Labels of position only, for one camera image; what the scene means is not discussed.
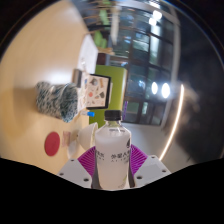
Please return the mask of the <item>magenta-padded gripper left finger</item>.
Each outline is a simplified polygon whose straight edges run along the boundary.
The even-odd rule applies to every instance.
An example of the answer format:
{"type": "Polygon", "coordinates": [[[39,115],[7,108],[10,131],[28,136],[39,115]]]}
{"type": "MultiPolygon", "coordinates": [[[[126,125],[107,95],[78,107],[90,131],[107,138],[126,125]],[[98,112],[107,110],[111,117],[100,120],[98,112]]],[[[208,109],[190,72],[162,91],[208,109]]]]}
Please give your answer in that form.
{"type": "Polygon", "coordinates": [[[69,159],[58,176],[78,186],[90,188],[95,172],[95,148],[84,152],[78,159],[69,159]]]}

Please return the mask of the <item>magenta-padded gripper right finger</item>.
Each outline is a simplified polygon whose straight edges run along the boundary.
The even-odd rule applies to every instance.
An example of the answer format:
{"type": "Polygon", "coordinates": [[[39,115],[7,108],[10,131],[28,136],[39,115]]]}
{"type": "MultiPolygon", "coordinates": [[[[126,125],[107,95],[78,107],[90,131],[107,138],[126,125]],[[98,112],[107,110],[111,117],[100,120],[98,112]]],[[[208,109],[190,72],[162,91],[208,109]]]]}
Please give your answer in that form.
{"type": "Polygon", "coordinates": [[[130,151],[129,185],[140,188],[157,181],[171,172],[156,155],[146,155],[132,145],[130,151]]]}

